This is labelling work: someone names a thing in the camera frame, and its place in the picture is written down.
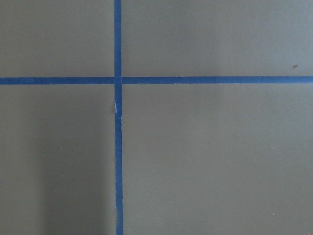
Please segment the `blue tape grid lines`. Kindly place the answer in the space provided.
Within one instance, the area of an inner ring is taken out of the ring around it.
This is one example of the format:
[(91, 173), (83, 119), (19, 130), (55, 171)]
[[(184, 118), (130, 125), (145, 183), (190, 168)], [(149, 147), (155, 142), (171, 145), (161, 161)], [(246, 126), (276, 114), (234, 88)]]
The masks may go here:
[(114, 76), (113, 77), (2, 77), (1, 85), (113, 85), (115, 144), (115, 233), (124, 233), (123, 224), (123, 131), (122, 88), (127, 84), (300, 84), (312, 83), (312, 76), (123, 76), (122, 2), (113, 2)]

